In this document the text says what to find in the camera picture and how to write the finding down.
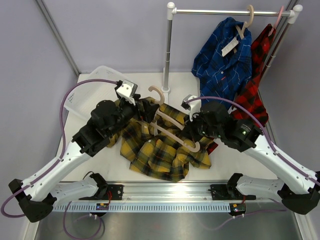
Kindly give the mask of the yellow plaid shirt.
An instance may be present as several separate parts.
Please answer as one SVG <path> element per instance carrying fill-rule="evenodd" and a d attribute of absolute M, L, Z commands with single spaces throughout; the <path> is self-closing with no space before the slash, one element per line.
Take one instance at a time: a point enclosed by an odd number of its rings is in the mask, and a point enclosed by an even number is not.
<path fill-rule="evenodd" d="M 178 182 L 183 180 L 189 166 L 210 169 L 210 153 L 218 146 L 213 139 L 198 140 L 200 150 L 192 152 L 148 123 L 131 118 L 128 124 L 110 138 L 108 148 L 121 141 L 119 154 L 130 161 L 130 170 L 146 176 Z"/>

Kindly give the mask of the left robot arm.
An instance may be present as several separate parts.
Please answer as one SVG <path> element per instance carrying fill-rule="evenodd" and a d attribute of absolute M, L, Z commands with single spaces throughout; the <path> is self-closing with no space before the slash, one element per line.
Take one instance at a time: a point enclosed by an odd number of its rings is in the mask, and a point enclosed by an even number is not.
<path fill-rule="evenodd" d="M 119 102 L 100 101 L 61 157 L 56 157 L 31 177 L 14 179 L 9 183 L 23 216 L 36 223 L 47 217 L 55 207 L 67 202 L 103 199 L 108 192 L 108 183 L 99 173 L 92 173 L 67 185 L 59 183 L 72 170 L 107 147 L 112 137 L 122 131 L 131 119 L 152 122 L 159 107 L 159 103 L 147 98 L 137 99 L 135 104 L 124 98 Z"/>

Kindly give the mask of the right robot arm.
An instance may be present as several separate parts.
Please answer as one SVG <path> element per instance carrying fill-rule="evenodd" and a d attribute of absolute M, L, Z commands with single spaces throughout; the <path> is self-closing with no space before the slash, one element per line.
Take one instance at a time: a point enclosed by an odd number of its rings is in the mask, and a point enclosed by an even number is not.
<path fill-rule="evenodd" d="M 276 179 L 254 178 L 234 173 L 222 189 L 212 189 L 212 197 L 230 200 L 272 199 L 287 209 L 306 215 L 320 202 L 320 173 L 296 162 L 278 148 L 259 121 L 236 119 L 223 104 L 212 101 L 201 105 L 201 98 L 187 96 L 181 106 L 189 111 L 184 118 L 187 138 L 199 141 L 219 139 L 227 147 L 257 160 L 276 175 Z"/>

